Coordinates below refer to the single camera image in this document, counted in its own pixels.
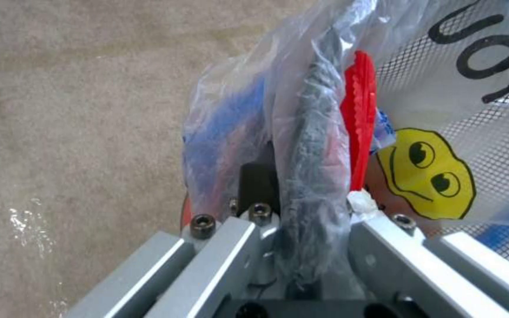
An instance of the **silver metal bar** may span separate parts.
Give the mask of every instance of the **silver metal bar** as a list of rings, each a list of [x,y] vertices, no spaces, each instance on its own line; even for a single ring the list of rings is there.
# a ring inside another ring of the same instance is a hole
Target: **silver metal bar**
[[[192,244],[158,232],[97,284],[66,316],[142,316],[193,257]]]
[[[509,261],[462,232],[426,240],[424,245],[509,310]]]
[[[387,217],[353,226],[349,261],[380,300],[409,296],[430,317],[509,317],[509,312]]]
[[[146,317],[211,317],[224,298],[243,293],[260,253],[258,226],[230,217]]]

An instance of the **screw hole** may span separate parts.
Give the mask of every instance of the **screw hole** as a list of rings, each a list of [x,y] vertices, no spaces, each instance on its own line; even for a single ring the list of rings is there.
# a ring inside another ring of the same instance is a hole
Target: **screw hole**
[[[248,302],[237,310],[235,318],[268,318],[268,312],[262,305]]]
[[[411,224],[412,223],[412,220],[410,220],[409,217],[404,216],[404,215],[396,215],[394,217],[394,219],[400,223],[403,223],[403,224]]]
[[[365,318],[397,318],[396,314],[383,304],[374,303],[364,308]]]

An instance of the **clear plastic bag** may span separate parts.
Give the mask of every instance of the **clear plastic bag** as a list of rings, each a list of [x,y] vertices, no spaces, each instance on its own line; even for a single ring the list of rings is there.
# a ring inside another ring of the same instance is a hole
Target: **clear plastic bag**
[[[484,26],[474,23],[481,16]],[[192,211],[224,219],[228,200],[237,193],[240,166],[272,141],[281,191],[277,265],[300,284],[315,281],[339,253],[349,230],[350,140],[339,104],[345,96],[343,72],[356,50],[367,52],[380,66],[378,107],[394,128],[430,131],[431,138],[469,118],[484,123],[481,114],[489,108],[489,99],[508,96],[509,37],[485,42],[485,36],[504,32],[509,34],[509,1],[501,0],[323,0],[286,20],[252,52],[208,69],[198,82],[183,131],[184,177]],[[459,69],[458,56],[463,63]],[[447,163],[481,160],[475,151],[493,145],[488,140],[484,146],[461,143],[460,137],[456,141],[452,146],[459,156],[450,155],[454,161],[443,161],[441,169]],[[442,139],[440,144],[450,141]],[[397,146],[398,142],[384,151]],[[428,146],[414,146],[414,154],[419,154],[414,160]],[[380,151],[372,157],[379,163],[371,164],[367,179],[377,201],[388,206],[390,198],[397,197],[401,202],[389,210],[406,205],[415,216],[447,217],[428,205],[420,213],[405,190],[398,193],[397,186],[386,185],[383,156],[386,152]],[[468,166],[460,168],[469,172]],[[413,183],[430,177],[430,194],[449,194],[453,175],[444,173],[407,178]],[[494,178],[489,173],[475,175],[466,201],[481,195],[474,184],[477,178]],[[475,205],[466,204],[469,212],[459,217],[504,220],[497,212],[475,211]]]

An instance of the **plastic bag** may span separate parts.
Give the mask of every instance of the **plastic bag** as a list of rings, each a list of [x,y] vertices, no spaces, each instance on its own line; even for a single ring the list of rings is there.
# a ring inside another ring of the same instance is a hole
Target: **plastic bag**
[[[277,265],[300,284],[327,270],[349,230],[350,140],[339,104],[343,72],[357,49],[381,66],[377,105],[400,129],[396,144],[369,163],[374,199],[414,216],[509,222],[502,211],[509,207],[509,116],[489,105],[509,98],[509,1],[324,0],[246,56],[208,69],[183,131],[192,211],[220,219],[236,195],[240,165],[274,143],[282,225]],[[417,171],[390,171],[398,169],[393,149]],[[432,161],[432,153],[444,157]],[[491,169],[489,156],[497,158]],[[427,173],[435,167],[437,173]],[[455,202],[416,204],[415,197],[435,199],[390,183],[392,174],[406,185],[427,180],[418,186],[442,198],[457,196],[454,181],[470,183],[460,186],[459,211],[445,214]]]

